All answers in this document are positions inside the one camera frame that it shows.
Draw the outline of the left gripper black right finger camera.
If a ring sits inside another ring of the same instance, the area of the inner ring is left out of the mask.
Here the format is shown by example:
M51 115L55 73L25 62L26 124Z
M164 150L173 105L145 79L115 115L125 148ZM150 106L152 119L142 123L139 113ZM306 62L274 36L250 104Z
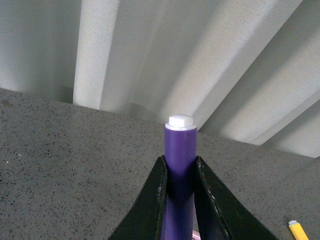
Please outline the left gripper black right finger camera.
M202 240L276 240L208 164L195 160L195 212Z

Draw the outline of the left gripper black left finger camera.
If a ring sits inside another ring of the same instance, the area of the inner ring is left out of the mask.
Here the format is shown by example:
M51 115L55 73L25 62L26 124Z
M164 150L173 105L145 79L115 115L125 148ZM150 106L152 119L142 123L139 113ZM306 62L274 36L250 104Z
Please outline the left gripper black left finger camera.
M167 165L160 156L110 240L160 240L167 202Z

